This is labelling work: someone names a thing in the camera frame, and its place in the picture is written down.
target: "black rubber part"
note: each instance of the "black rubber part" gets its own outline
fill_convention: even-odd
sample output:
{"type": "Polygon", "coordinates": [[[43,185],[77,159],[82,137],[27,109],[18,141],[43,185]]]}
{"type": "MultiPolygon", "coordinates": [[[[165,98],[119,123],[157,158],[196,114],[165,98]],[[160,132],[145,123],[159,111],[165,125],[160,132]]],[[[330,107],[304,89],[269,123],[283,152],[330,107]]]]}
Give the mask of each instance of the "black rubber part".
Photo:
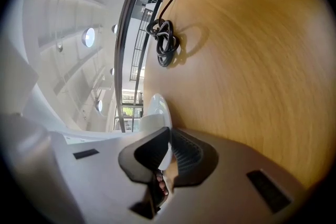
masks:
{"type": "Polygon", "coordinates": [[[133,206],[131,206],[129,209],[133,212],[139,214],[140,216],[143,216],[148,219],[153,219],[155,215],[155,210],[152,207],[152,194],[150,191],[150,188],[148,188],[147,192],[145,193],[143,200],[140,202],[136,202],[133,206]]]}
{"type": "Polygon", "coordinates": [[[81,151],[81,152],[76,152],[74,153],[74,156],[76,159],[82,159],[85,157],[89,157],[91,155],[97,154],[99,151],[95,150],[94,148],[88,151],[81,151]]]}
{"type": "Polygon", "coordinates": [[[168,150],[170,130],[162,127],[135,143],[125,147],[118,156],[118,162],[133,182],[149,184],[168,150]]]}
{"type": "Polygon", "coordinates": [[[274,214],[291,203],[262,171],[252,171],[246,175],[274,214]]]}
{"type": "Polygon", "coordinates": [[[130,180],[152,183],[153,173],[164,158],[170,140],[179,171],[174,187],[199,185],[215,170],[218,153],[211,145],[181,130],[170,131],[168,127],[125,147],[118,157],[120,167],[130,180]]]}

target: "black cable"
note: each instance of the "black cable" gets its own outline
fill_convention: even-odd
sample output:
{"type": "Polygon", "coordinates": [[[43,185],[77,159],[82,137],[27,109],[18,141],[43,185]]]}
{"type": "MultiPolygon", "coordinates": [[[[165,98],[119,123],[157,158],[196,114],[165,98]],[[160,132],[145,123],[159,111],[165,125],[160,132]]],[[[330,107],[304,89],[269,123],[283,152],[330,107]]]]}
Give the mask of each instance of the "black cable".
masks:
{"type": "Polygon", "coordinates": [[[179,38],[174,36],[174,28],[172,22],[170,20],[162,19],[162,15],[172,2],[173,0],[169,0],[168,4],[159,15],[159,18],[149,23],[146,28],[147,33],[153,36],[157,41],[157,60],[159,61],[159,65],[162,67],[167,67],[172,62],[174,53],[180,45],[179,38]],[[165,48],[163,48],[164,40],[167,42],[165,48]]]}

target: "black vent grille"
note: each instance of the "black vent grille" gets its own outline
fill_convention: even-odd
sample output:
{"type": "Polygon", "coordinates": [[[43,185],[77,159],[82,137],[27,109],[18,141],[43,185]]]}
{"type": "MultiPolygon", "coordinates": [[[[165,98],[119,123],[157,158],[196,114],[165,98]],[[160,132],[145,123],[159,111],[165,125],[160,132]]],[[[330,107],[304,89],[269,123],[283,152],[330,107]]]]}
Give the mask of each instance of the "black vent grille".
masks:
{"type": "Polygon", "coordinates": [[[172,136],[172,144],[179,174],[187,173],[200,163],[203,154],[198,145],[178,133],[172,136]]]}

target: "white cup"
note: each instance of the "white cup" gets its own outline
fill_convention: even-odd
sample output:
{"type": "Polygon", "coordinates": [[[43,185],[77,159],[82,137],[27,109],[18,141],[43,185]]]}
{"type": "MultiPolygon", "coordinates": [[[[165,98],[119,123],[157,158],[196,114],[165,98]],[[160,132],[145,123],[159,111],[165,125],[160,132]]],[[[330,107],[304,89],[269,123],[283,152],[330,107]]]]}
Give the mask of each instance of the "white cup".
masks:
{"type": "Polygon", "coordinates": [[[163,114],[147,115],[140,119],[139,131],[155,132],[165,126],[163,114]]]}
{"type": "Polygon", "coordinates": [[[168,143],[168,151],[164,156],[164,158],[162,159],[161,164],[159,165],[159,169],[162,171],[166,170],[170,165],[172,158],[173,158],[172,146],[170,143],[168,143]]]}

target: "wooden desk surface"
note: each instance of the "wooden desk surface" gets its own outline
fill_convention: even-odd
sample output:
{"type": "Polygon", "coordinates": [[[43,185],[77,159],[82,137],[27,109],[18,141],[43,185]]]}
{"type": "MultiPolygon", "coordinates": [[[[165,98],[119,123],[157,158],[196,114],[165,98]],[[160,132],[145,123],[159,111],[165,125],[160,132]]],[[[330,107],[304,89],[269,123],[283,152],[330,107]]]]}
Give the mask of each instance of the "wooden desk surface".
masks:
{"type": "Polygon", "coordinates": [[[326,0],[176,0],[163,18],[181,51],[162,68],[152,40],[145,109],[161,93],[174,127],[247,144],[306,187],[320,180],[336,150],[336,37],[326,0]]]}

